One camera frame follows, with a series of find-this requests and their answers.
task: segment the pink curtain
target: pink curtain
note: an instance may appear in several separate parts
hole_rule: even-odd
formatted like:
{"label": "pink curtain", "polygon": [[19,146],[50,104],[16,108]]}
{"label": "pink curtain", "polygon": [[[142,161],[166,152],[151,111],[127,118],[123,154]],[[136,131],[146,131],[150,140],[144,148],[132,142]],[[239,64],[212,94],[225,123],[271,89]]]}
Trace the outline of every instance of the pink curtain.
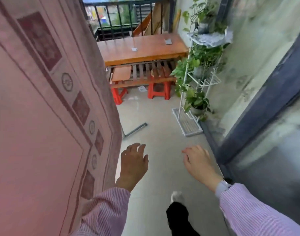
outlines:
{"label": "pink curtain", "polygon": [[0,235],[68,235],[121,144],[79,0],[0,0]]}

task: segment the hand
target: hand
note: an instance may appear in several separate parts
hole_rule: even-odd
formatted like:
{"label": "hand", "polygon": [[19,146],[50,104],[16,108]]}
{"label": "hand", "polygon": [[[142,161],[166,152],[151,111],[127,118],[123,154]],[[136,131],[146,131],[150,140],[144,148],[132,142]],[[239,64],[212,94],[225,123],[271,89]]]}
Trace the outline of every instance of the hand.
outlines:
{"label": "hand", "polygon": [[116,187],[124,188],[131,192],[143,178],[149,164],[149,156],[143,156],[144,150],[145,144],[134,143],[122,152],[120,176],[115,184]]}
{"label": "hand", "polygon": [[198,181],[205,184],[215,192],[223,177],[215,172],[212,167],[209,152],[201,146],[187,147],[184,153],[184,164],[187,171]]}

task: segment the tiled floor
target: tiled floor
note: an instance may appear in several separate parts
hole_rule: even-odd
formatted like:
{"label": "tiled floor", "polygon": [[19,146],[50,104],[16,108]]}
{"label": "tiled floor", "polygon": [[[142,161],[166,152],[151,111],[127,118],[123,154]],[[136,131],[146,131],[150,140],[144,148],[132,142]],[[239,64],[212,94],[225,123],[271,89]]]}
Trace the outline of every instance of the tiled floor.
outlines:
{"label": "tiled floor", "polygon": [[[134,133],[122,143],[122,150],[132,143],[147,144],[149,169],[131,193],[127,222],[122,236],[171,235],[166,209],[172,191],[182,191],[194,229],[203,235],[229,235],[219,209],[218,200],[205,186],[187,173],[181,150],[186,146],[201,144],[210,147],[203,134],[186,138],[172,115],[179,98],[147,98],[147,92],[130,89],[124,102],[118,105],[125,133],[147,122],[148,126]],[[120,162],[116,178],[119,177]]]}

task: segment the metal railing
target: metal railing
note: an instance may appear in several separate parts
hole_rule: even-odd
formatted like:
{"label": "metal railing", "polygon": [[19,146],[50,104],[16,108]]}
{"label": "metal railing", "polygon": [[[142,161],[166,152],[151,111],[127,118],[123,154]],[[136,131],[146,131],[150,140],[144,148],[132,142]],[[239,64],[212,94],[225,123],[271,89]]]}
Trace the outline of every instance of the metal railing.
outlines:
{"label": "metal railing", "polygon": [[[89,21],[96,41],[120,39],[132,36],[133,31],[141,25],[142,21],[152,12],[155,4],[161,5],[161,27],[163,31],[163,9],[164,5],[169,5],[168,31],[171,32],[173,26],[174,0],[123,0],[109,2],[83,3],[85,18]],[[153,35],[153,18],[151,18],[151,35]]]}

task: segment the pink striped sleeve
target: pink striped sleeve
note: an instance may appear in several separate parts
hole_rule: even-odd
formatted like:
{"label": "pink striped sleeve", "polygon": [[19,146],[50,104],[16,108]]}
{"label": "pink striped sleeve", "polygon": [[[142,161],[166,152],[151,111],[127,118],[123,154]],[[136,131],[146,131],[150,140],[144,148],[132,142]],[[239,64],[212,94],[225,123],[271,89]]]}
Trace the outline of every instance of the pink striped sleeve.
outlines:
{"label": "pink striped sleeve", "polygon": [[127,217],[130,192],[110,188],[93,198],[87,215],[82,217],[77,236],[121,236]]}
{"label": "pink striped sleeve", "polygon": [[259,201],[242,184],[221,194],[220,208],[238,236],[300,235],[297,223]]}

